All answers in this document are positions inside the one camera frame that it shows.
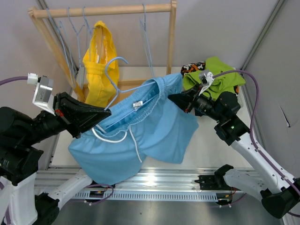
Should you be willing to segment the blue hanger of light blue shorts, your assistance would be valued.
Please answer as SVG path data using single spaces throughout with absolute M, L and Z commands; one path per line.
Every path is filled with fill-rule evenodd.
M 118 68 L 117 60 L 127 63 L 123 57 L 115 57 L 102 66 L 102 84 L 97 85 L 99 90 L 96 105 L 112 113 L 112 122 L 107 123 L 105 128 L 101 128 L 99 124 L 93 127 L 91 130 L 95 136 L 104 135 L 108 129 L 124 121 L 125 118 L 135 113 L 139 108 L 146 106 L 159 96 L 155 93 L 158 90 L 155 77 L 131 89 L 121 90 L 118 87 L 120 82 L 117 76 L 108 74 L 113 68 Z

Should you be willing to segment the light blue shorts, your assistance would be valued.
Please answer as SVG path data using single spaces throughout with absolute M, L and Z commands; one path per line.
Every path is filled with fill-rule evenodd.
M 182 76 L 147 80 L 111 107 L 111 115 L 74 139 L 68 150 L 86 174 L 113 185 L 136 175 L 146 158 L 180 164 L 198 128 L 168 96 L 182 91 Z

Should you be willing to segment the blue hanger of navy shorts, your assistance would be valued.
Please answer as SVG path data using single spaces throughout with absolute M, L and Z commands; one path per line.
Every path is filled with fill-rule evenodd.
M 80 49 L 80 38 L 79 38 L 79 34 L 82 31 L 82 28 L 84 27 L 84 25 L 81 26 L 81 28 L 79 29 L 79 31 L 75 28 L 74 23 L 72 22 L 71 16 L 70 16 L 70 7 L 67 8 L 67 16 L 69 19 L 69 22 L 71 23 L 72 29 L 76 34 L 76 40 L 77 40 L 77 49 L 78 49 L 78 60 L 79 60 L 79 69 L 77 72 L 77 76 L 82 78 L 82 75 L 84 73 L 84 68 L 82 67 L 82 58 L 81 58 L 81 49 Z

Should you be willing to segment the blue hanger of green shorts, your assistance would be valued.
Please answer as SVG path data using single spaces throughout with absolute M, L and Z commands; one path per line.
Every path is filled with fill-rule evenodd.
M 143 7 L 143 18 L 140 18 L 140 20 L 139 20 L 141 37 L 142 37 L 143 47 L 144 47 L 148 67 L 150 69 L 151 77 L 154 78 L 155 73 L 154 73 L 154 69 L 153 69 L 150 43 L 149 43 L 149 37 L 148 37 L 148 33 L 147 33 L 146 6 L 144 3 L 142 4 L 142 7 Z

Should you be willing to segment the blue hanger of camouflage shorts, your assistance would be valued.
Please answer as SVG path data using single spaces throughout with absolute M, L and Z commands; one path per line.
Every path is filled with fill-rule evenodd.
M 51 16 L 49 8 L 46 8 L 46 12 L 47 12 L 50 24 L 54 28 L 54 33 L 58 37 L 58 42 L 59 42 L 60 48 L 62 49 L 63 59 L 65 59 L 66 64 L 67 64 L 67 71 L 70 74 L 70 81 L 71 81 L 70 85 L 72 88 L 74 88 L 79 67 L 76 65 L 75 60 L 72 56 L 71 46 L 70 46 L 70 42 L 68 39 L 66 28 L 61 20 L 59 20 L 58 22 L 55 21 L 55 19 Z

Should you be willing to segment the navy blue shorts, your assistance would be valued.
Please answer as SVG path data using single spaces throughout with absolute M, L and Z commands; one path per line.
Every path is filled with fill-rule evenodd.
M 205 116 L 206 114 L 203 113 L 202 111 L 199 111 L 199 110 L 195 110 L 195 116 L 199 116 L 199 117 L 202 117 L 202 116 Z

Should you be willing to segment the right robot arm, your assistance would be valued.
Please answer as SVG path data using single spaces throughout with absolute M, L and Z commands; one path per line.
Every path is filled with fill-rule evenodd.
M 200 93 L 201 88 L 195 85 L 168 98 L 185 113 L 195 109 L 215 120 L 218 137 L 240 153 L 261 177 L 255 179 L 224 165 L 215 171 L 215 186 L 237 188 L 259 200 L 273 217 L 281 219 L 300 202 L 300 180 L 280 166 L 251 136 L 250 129 L 237 116 L 240 104 L 236 94 L 225 91 L 213 101 Z

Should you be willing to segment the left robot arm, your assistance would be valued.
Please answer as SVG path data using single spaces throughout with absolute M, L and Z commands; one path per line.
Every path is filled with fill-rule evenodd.
M 74 138 L 112 113 L 82 103 L 63 92 L 50 97 L 47 110 L 31 118 L 9 107 L 0 109 L 0 222 L 7 225 L 50 225 L 61 208 L 87 186 L 98 187 L 102 176 L 79 170 L 49 193 L 34 193 L 42 150 L 34 147 L 68 131 Z

